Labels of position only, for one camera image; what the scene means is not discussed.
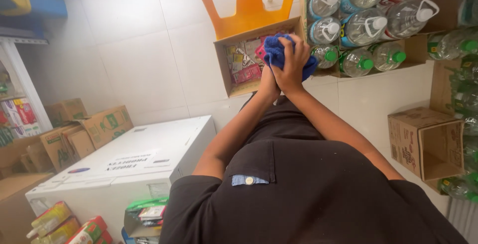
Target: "black shirt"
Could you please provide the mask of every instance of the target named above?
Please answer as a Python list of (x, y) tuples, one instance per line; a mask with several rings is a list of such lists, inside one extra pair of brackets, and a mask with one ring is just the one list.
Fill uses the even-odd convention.
[[(235, 174), (269, 184), (232, 186)], [(324, 140), (286, 101), (261, 119), (222, 181), (172, 185), (160, 243), (466, 241), (419, 186), (387, 180), (353, 147)]]

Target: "blue fabric patch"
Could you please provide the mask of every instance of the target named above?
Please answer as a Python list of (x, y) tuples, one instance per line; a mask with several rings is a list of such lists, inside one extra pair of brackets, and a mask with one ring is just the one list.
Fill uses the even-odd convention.
[[(267, 66), (274, 65), (276, 67), (284, 69), (285, 63), (285, 55), (284, 55), (284, 46), (279, 41), (279, 37), (284, 37), (292, 42), (292, 48), (296, 49), (296, 43), (292, 40), (292, 38), (288, 34), (276, 34), (275, 36), (267, 36), (264, 40), (264, 50), (266, 51), (266, 55), (264, 56), (264, 61), (266, 62)], [(307, 80), (309, 76), (314, 73), (315, 69), (317, 68), (317, 64), (319, 61), (314, 56), (310, 56), (309, 60), (303, 67), (302, 70), (302, 82)]]
[(256, 183), (269, 183), (268, 181), (266, 180), (263, 180), (263, 179), (260, 179), (260, 178), (257, 178), (257, 177), (254, 177), (254, 176), (247, 176), (247, 175), (241, 175), (241, 174), (236, 174), (236, 175), (233, 175), (232, 176), (232, 186), (236, 186), (236, 185), (241, 185), (241, 184), (246, 184), (246, 178), (249, 178), (251, 177), (254, 182), (252, 184), (256, 184)]

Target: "white chest freezer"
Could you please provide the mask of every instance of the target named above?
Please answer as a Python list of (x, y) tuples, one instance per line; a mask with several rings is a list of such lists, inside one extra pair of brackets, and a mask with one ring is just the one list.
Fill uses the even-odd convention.
[(169, 195), (171, 184), (193, 172), (215, 135), (210, 115), (136, 126), (28, 191), (27, 200), (37, 216), (58, 201), (81, 224), (101, 215), (116, 243), (126, 207)]

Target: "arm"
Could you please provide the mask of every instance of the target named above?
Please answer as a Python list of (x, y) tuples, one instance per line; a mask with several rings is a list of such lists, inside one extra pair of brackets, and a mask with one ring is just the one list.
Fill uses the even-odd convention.
[(226, 166), (280, 93), (271, 70), (264, 67), (257, 93), (213, 138), (192, 174), (222, 180)]
[(289, 40), (281, 40), (285, 50), (284, 70), (272, 66), (277, 84), (289, 100), (309, 119), (327, 140), (349, 144), (373, 163), (389, 180), (404, 180), (395, 168), (362, 134), (332, 113), (302, 86), (302, 68), (310, 56), (310, 47), (299, 37), (291, 35), (296, 42), (295, 52)]

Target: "chair backrest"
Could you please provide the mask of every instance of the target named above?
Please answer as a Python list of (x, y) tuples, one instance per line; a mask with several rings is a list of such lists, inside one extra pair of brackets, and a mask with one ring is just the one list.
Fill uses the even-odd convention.
[(202, 0), (218, 40), (289, 18), (294, 0), (283, 0), (281, 9), (267, 11), (262, 0), (236, 0), (233, 16), (219, 17), (212, 0)]

